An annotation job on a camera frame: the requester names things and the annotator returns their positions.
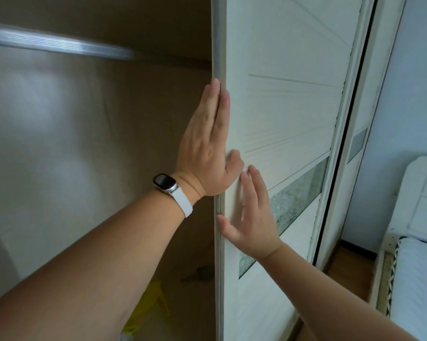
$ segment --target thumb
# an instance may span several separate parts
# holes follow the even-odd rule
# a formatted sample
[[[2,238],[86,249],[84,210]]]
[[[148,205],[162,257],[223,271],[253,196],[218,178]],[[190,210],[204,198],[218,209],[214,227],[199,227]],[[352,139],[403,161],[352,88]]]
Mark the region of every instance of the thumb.
[[[228,187],[239,177],[244,167],[245,163],[240,157],[239,150],[233,149],[226,163],[226,183]]]
[[[234,245],[239,241],[240,239],[240,233],[238,229],[236,229],[234,226],[232,226],[229,223],[229,220],[224,215],[218,214],[216,216],[216,225],[218,227],[218,231],[231,243]]]

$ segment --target light blue wall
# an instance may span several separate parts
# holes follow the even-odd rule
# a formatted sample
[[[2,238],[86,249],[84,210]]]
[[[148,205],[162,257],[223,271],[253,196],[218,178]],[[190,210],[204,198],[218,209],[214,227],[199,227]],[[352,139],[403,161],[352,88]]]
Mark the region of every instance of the light blue wall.
[[[342,239],[378,251],[406,166],[427,155],[427,0],[407,0]]]

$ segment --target white mattress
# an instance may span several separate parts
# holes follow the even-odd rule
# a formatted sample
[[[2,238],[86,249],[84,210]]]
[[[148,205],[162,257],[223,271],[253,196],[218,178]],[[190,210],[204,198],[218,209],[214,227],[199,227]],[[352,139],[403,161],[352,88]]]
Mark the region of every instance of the white mattress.
[[[391,297],[390,319],[427,341],[427,243],[401,240]]]

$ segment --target bed frame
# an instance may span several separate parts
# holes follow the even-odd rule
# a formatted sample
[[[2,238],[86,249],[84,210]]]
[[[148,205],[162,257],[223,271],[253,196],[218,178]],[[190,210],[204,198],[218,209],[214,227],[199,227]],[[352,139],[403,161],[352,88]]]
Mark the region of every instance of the bed frame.
[[[399,238],[403,236],[427,242],[427,157],[417,158],[406,169],[392,220],[376,260],[369,301],[381,312],[379,301],[386,294],[383,286],[388,279],[389,262],[393,259]]]

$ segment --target person's right arm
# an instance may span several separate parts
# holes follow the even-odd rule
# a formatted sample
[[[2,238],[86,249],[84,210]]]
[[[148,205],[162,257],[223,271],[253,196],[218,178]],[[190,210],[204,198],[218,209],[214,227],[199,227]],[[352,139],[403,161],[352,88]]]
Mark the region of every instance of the person's right arm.
[[[255,258],[278,284],[319,341],[416,341],[412,335],[309,264],[277,233],[261,174],[242,172],[244,217],[238,228],[217,216],[222,234]]]

